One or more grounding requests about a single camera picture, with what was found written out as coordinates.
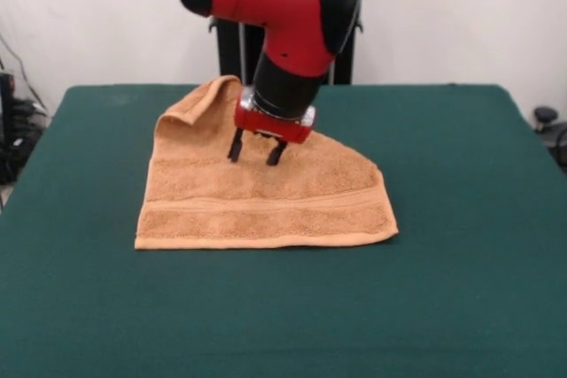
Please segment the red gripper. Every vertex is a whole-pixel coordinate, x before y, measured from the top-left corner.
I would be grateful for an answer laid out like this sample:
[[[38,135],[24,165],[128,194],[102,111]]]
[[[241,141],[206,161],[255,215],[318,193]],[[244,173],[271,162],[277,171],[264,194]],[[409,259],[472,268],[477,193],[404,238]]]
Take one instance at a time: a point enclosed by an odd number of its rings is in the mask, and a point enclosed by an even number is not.
[[[250,87],[245,87],[237,98],[234,116],[237,128],[229,148],[228,159],[231,162],[239,160],[245,130],[280,138],[266,161],[268,166],[277,166],[288,143],[301,144],[311,134],[315,124],[316,109],[310,105],[299,119],[283,120],[263,112],[254,100],[254,91]]]

